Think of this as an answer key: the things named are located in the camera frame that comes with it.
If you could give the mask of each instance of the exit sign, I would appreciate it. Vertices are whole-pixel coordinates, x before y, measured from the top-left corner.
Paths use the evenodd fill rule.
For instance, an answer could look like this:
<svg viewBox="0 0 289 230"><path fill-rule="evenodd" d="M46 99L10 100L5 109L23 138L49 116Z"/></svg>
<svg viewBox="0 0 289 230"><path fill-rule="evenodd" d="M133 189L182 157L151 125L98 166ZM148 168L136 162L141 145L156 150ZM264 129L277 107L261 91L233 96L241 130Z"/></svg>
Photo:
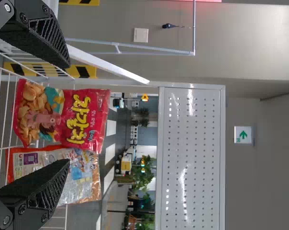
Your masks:
<svg viewBox="0 0 289 230"><path fill-rule="evenodd" d="M253 144L253 132L251 126L235 126L234 128L235 144Z"/></svg>

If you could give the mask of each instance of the green arrow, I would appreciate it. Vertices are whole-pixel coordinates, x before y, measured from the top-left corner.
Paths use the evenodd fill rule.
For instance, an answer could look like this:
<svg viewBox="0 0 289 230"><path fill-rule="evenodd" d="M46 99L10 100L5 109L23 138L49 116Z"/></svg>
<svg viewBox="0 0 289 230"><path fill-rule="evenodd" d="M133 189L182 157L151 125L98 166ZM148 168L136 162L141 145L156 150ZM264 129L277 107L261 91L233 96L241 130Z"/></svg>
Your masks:
<svg viewBox="0 0 289 230"><path fill-rule="evenodd" d="M246 138L248 137L245 131L242 131L239 136L242 137L242 139L244 139L245 137Z"/></svg>

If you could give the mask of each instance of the white perforated panel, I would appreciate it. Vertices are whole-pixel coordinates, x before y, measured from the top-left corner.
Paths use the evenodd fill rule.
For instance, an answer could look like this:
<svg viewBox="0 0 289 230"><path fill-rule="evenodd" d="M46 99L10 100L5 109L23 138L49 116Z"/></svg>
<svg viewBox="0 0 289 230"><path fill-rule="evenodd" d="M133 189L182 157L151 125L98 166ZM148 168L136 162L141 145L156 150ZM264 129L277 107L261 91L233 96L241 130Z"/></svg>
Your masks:
<svg viewBox="0 0 289 230"><path fill-rule="evenodd" d="M162 230L219 230L220 97L165 88Z"/></svg>

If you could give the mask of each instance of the yellow sign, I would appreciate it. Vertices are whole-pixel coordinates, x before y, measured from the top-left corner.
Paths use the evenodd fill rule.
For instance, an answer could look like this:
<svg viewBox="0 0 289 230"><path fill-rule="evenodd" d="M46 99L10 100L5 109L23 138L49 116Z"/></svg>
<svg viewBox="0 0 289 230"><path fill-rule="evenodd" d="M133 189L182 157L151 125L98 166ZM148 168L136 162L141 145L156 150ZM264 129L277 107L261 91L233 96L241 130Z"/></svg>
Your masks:
<svg viewBox="0 0 289 230"><path fill-rule="evenodd" d="M142 100L143 102L149 101L148 95L147 95L146 93L144 93L143 96L141 97L141 100Z"/></svg>
<svg viewBox="0 0 289 230"><path fill-rule="evenodd" d="M100 0L59 0L61 5L99 6Z"/></svg>
<svg viewBox="0 0 289 230"><path fill-rule="evenodd" d="M122 161L121 162L121 170L122 171L130 171L131 170L131 162L129 161Z"/></svg>

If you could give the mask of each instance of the red snack bag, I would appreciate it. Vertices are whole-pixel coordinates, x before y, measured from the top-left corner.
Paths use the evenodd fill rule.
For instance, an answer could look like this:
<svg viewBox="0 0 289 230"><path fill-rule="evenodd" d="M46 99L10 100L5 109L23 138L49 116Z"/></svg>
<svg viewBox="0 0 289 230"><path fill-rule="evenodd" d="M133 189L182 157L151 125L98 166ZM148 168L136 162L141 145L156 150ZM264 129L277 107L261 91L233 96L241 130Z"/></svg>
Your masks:
<svg viewBox="0 0 289 230"><path fill-rule="evenodd" d="M23 145L44 138L67 147L101 152L110 90L60 90L18 82L14 131Z"/></svg>

